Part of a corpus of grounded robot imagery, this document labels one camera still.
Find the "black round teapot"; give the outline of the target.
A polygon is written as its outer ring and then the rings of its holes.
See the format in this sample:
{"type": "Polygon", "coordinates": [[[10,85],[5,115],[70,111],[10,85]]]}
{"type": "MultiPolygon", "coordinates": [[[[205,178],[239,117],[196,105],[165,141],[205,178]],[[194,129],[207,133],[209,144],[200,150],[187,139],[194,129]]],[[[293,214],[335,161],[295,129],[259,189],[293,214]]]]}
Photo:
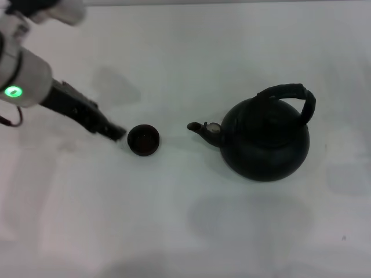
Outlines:
{"type": "Polygon", "coordinates": [[[293,174],[308,155],[307,124],[316,102],[301,83],[277,85],[235,105],[221,123],[191,122],[187,129],[217,147],[239,175],[278,181],[293,174]]]}

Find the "dark brown teacup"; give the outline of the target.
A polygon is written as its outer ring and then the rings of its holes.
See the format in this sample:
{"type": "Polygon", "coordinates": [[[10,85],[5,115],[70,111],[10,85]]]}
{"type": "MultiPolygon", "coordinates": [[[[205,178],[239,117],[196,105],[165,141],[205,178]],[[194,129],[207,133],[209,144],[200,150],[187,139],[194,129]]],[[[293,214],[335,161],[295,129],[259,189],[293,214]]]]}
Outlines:
{"type": "Polygon", "coordinates": [[[160,135],[151,125],[138,125],[128,133],[127,143],[134,154],[150,156],[159,148],[160,135]]]}

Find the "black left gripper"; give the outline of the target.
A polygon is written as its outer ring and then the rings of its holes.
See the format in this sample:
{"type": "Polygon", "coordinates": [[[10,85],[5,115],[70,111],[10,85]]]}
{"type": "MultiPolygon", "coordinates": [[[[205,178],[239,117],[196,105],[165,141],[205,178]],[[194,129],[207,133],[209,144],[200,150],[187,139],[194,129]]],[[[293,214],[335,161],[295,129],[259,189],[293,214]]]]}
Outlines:
{"type": "Polygon", "coordinates": [[[114,142],[123,139],[127,133],[105,116],[100,117],[98,104],[65,81],[53,79],[52,87],[40,105],[72,119],[90,133],[98,133],[114,142]]]}

